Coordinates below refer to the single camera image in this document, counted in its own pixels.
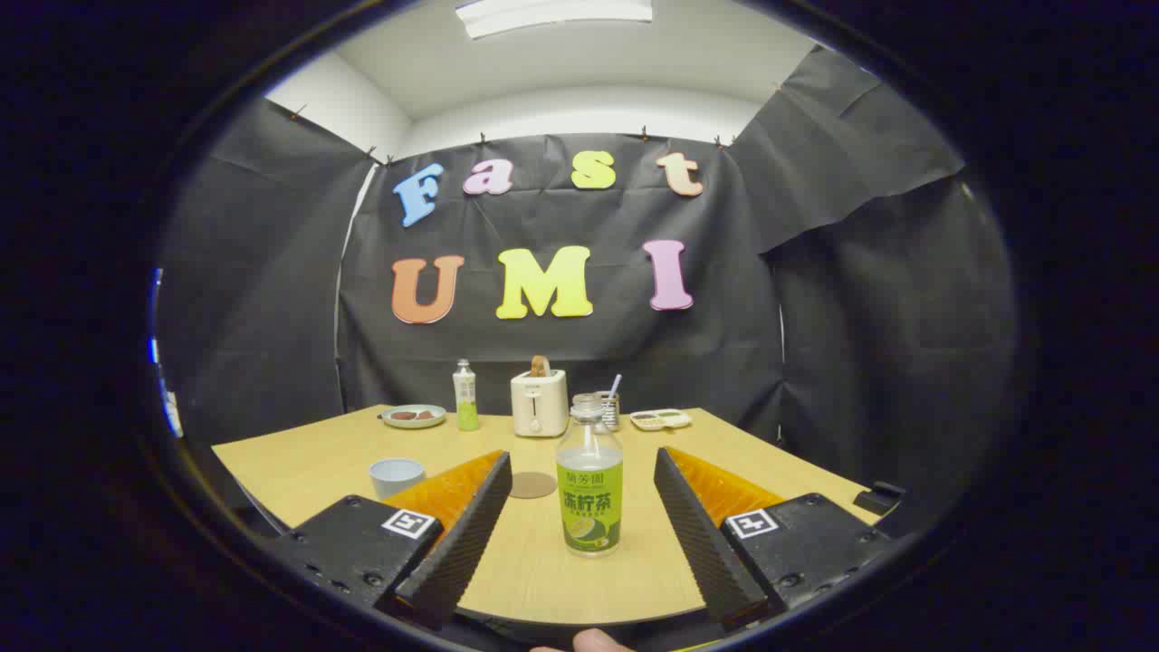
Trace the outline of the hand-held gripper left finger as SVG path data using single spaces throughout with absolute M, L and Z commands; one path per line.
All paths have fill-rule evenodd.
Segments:
M 451 618 L 512 488 L 490 450 L 386 501 L 345 495 L 272 541 L 272 554 L 342 601 L 438 630 Z

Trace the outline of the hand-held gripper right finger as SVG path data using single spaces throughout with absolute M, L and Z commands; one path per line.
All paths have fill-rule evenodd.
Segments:
M 822 598 L 896 545 L 828 496 L 783 499 L 671 446 L 656 453 L 654 484 L 727 632 Z

